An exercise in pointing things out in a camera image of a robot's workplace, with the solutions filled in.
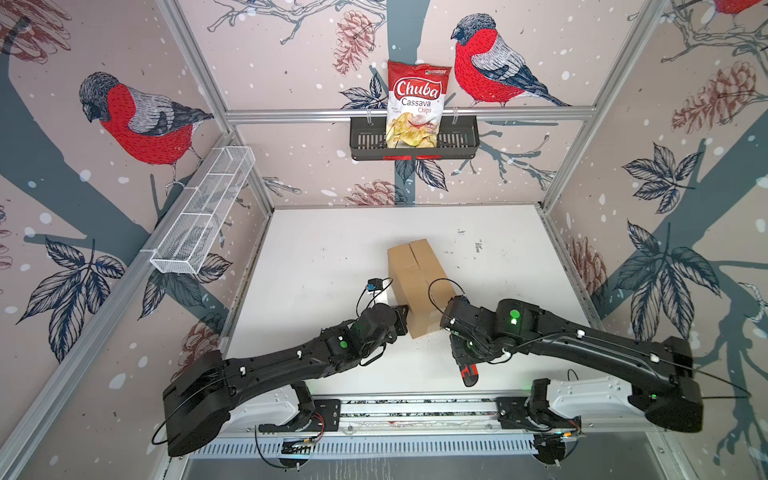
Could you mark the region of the red black utility knife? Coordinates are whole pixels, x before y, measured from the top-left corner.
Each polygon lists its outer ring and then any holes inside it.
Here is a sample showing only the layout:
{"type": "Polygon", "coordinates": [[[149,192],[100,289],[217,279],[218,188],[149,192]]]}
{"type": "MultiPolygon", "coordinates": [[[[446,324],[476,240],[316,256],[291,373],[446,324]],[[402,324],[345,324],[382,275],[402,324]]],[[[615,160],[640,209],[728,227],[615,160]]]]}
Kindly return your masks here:
{"type": "Polygon", "coordinates": [[[462,382],[465,387],[474,387],[479,380],[479,372],[476,364],[463,364],[459,366],[462,382]]]}

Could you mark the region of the brown cardboard express box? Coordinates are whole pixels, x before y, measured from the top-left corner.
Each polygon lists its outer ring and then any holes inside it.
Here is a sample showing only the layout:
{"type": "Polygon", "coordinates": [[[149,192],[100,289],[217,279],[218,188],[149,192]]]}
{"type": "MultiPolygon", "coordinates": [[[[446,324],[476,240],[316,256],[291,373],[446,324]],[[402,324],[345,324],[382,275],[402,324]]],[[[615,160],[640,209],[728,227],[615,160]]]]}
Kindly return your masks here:
{"type": "Polygon", "coordinates": [[[442,311],[457,295],[426,239],[389,248],[388,273],[399,305],[407,305],[407,328],[413,339],[441,329],[442,311]]]}

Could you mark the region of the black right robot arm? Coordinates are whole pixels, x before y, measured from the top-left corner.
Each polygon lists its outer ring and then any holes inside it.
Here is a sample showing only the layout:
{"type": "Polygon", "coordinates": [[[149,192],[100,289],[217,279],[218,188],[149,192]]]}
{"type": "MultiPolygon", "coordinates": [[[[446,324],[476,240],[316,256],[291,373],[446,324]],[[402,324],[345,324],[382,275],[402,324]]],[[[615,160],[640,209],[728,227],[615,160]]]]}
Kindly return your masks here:
{"type": "Polygon", "coordinates": [[[476,375],[474,365],[501,357],[555,357],[628,382],[629,403],[658,427],[682,433],[702,430],[701,389],[694,379],[691,348],[681,338],[631,340],[521,300],[503,299],[491,311],[465,296],[448,302],[440,327],[451,334],[452,355],[465,379],[476,375]]]}

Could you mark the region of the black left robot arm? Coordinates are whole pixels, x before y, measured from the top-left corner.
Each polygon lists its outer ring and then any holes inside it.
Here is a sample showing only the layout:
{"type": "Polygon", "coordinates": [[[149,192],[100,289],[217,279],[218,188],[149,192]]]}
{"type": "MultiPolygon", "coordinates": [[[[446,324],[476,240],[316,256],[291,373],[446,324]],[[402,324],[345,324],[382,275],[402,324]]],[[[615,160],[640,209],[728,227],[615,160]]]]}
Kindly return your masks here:
{"type": "Polygon", "coordinates": [[[374,362],[377,349],[408,333],[408,313],[406,305],[376,303],[292,348],[248,358],[203,354],[163,391],[168,454],[180,457],[205,446],[232,410],[257,396],[374,362]]]}

